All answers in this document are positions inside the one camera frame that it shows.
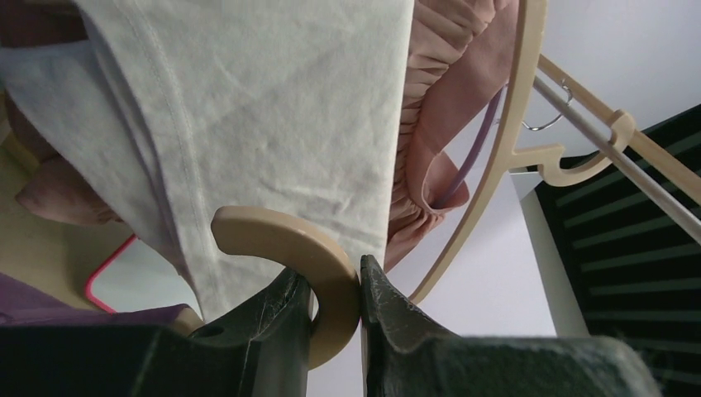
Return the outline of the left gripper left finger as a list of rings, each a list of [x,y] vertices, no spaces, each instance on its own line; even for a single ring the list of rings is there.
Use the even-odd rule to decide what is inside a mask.
[[[1,325],[4,396],[302,396],[310,289],[289,270],[218,320],[163,325]]]

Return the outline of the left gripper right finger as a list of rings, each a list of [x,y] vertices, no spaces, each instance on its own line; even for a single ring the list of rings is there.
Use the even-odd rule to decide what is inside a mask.
[[[368,396],[659,396],[650,370],[610,337],[463,337],[360,259]]]

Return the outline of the wooden hanger with shirt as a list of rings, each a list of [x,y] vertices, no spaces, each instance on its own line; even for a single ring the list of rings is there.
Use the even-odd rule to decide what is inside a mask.
[[[307,281],[318,302],[310,339],[311,370],[346,347],[360,321],[360,281],[336,241],[304,219],[250,206],[219,208],[211,229],[223,253],[274,261]]]

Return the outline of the purple shirt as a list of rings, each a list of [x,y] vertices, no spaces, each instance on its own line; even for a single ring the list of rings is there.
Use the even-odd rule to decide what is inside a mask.
[[[189,335],[204,325],[187,304],[129,313],[76,309],[8,275],[1,275],[1,325],[102,326],[163,325]]]

